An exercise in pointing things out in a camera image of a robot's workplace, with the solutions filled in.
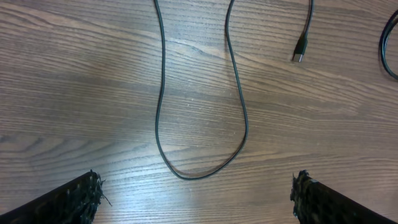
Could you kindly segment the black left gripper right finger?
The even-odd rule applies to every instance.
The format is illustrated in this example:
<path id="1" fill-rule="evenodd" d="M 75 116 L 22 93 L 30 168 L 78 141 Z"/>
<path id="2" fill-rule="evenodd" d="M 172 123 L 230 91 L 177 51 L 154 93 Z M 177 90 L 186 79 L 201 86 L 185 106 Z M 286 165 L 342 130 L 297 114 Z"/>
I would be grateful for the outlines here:
<path id="1" fill-rule="evenodd" d="M 397 224 L 311 178 L 306 170 L 292 177 L 290 200 L 300 224 Z"/>

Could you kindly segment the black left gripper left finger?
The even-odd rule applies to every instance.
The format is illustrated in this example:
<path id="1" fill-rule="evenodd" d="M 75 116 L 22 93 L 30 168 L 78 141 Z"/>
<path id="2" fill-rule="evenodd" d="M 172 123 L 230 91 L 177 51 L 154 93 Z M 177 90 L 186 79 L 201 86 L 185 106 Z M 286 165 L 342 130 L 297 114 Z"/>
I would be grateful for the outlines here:
<path id="1" fill-rule="evenodd" d="M 89 171 L 66 184 L 1 215 L 3 224 L 92 224 L 103 181 Z"/>

